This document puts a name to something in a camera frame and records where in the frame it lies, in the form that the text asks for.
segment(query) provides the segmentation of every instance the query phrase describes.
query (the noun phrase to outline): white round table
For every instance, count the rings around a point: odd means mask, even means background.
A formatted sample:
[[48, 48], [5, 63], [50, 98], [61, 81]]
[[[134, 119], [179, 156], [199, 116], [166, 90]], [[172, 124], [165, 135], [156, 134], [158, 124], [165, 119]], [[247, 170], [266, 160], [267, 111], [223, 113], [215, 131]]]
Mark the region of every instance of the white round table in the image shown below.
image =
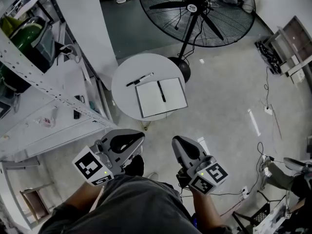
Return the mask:
[[[154, 75], [146, 78], [137, 85], [126, 87], [144, 75], [153, 72]], [[180, 78], [182, 87], [185, 90], [185, 82], [179, 68], [168, 58], [156, 54], [139, 54], [125, 60], [115, 71], [112, 82], [112, 94], [115, 104], [126, 115], [140, 120], [153, 121], [165, 118], [173, 112], [142, 118], [140, 105], [137, 100], [136, 86], [150, 81], [164, 80], [170, 78]]]

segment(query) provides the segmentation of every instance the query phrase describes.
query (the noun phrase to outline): notebook page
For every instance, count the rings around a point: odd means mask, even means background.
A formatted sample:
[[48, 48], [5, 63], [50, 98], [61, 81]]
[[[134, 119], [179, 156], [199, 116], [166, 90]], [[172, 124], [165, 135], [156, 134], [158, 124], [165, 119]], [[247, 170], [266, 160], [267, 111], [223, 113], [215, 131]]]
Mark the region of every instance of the notebook page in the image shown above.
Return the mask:
[[166, 112], [166, 106], [156, 81], [137, 86], [137, 95], [143, 117], [158, 115]]
[[167, 112], [187, 107], [179, 78], [166, 79], [159, 82], [166, 98], [165, 105]]

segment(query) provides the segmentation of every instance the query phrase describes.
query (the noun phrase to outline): pen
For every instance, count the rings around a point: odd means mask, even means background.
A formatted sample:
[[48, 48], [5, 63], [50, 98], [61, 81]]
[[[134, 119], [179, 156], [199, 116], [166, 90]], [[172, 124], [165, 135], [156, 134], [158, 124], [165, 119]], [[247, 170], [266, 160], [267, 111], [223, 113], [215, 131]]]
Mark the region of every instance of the pen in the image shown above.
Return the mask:
[[163, 100], [164, 102], [166, 102], [166, 98], [165, 98], [164, 93], [163, 93], [163, 91], [162, 91], [162, 89], [161, 89], [161, 86], [160, 86], [159, 80], [157, 81], [157, 84], [158, 84], [159, 90], [160, 90], [160, 92], [161, 92], [161, 97], [162, 97], [162, 100]]
[[144, 81], [146, 78], [152, 76], [154, 73], [149, 73], [148, 75], [145, 75], [145, 76], [142, 76], [140, 77], [139, 79], [136, 79], [134, 81], [131, 81], [130, 83], [128, 83], [126, 85], [126, 87], [129, 87], [130, 85], [134, 84], [134, 85], [137, 85], [138, 83], [140, 83], [141, 81]]

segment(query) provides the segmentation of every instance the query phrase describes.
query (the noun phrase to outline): black fan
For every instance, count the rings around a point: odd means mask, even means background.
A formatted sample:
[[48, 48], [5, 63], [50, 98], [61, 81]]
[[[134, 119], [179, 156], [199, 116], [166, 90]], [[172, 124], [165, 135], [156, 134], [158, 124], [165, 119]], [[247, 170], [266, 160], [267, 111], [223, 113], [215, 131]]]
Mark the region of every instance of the black fan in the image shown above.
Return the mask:
[[[220, 47], [243, 38], [255, 19], [254, 0], [140, 0], [149, 19], [163, 32], [183, 42], [178, 57], [170, 57], [182, 71], [185, 82], [191, 76], [187, 55], [194, 46]], [[193, 50], [184, 54], [186, 45]]]

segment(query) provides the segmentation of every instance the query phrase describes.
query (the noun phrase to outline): fan blade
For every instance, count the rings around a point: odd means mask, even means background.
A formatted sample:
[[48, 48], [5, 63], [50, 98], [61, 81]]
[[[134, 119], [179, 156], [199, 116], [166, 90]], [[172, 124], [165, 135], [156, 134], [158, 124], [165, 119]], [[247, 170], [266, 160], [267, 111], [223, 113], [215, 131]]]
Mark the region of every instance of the fan blade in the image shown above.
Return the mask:
[[214, 25], [214, 23], [202, 12], [200, 13], [201, 17], [205, 20], [208, 26], [212, 29], [212, 31], [221, 39], [224, 40], [223, 36], [221, 35], [220, 31]]
[[155, 9], [170, 9], [170, 8], [181, 8], [186, 7], [185, 2], [180, 1], [173, 1], [173, 2], [162, 2], [150, 7], [151, 10]]

